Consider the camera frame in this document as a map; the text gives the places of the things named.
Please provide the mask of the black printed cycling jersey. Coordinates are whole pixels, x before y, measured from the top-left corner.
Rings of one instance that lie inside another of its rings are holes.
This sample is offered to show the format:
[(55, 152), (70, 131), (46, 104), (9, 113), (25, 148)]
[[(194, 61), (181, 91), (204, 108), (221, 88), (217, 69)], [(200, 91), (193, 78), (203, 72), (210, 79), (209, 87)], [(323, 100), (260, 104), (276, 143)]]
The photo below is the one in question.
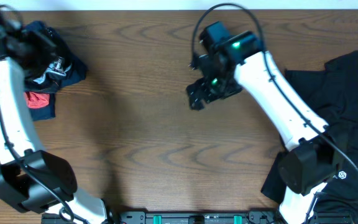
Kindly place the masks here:
[(69, 48), (60, 48), (57, 58), (48, 67), (42, 70), (39, 76), (25, 79), (25, 91), (36, 93), (56, 93), (62, 86), (62, 82), (69, 76), (73, 68), (73, 57)]

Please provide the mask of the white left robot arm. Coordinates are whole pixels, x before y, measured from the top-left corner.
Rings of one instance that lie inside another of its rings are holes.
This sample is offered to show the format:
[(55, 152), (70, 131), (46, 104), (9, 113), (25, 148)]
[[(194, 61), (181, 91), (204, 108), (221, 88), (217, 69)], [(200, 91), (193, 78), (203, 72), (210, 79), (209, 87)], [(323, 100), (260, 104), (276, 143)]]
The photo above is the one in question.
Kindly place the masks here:
[(44, 223), (111, 223), (100, 199), (77, 185), (71, 165), (46, 151), (25, 102), (25, 79), (58, 58), (43, 33), (6, 18), (0, 5), (0, 199)]

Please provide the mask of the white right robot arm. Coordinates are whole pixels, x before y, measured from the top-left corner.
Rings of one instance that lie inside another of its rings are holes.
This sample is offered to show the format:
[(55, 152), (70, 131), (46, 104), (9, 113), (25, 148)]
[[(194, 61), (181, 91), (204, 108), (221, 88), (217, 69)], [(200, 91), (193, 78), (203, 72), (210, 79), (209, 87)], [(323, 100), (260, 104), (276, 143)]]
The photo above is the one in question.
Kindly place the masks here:
[(286, 223), (306, 223), (317, 194), (343, 163), (326, 133), (328, 123), (300, 98), (252, 32), (232, 35), (222, 22), (215, 22), (204, 28), (200, 42), (206, 54), (197, 55), (194, 65), (203, 76), (186, 88), (190, 108), (202, 110), (206, 103), (247, 90), (287, 150), (277, 166), (285, 184), (278, 211)]

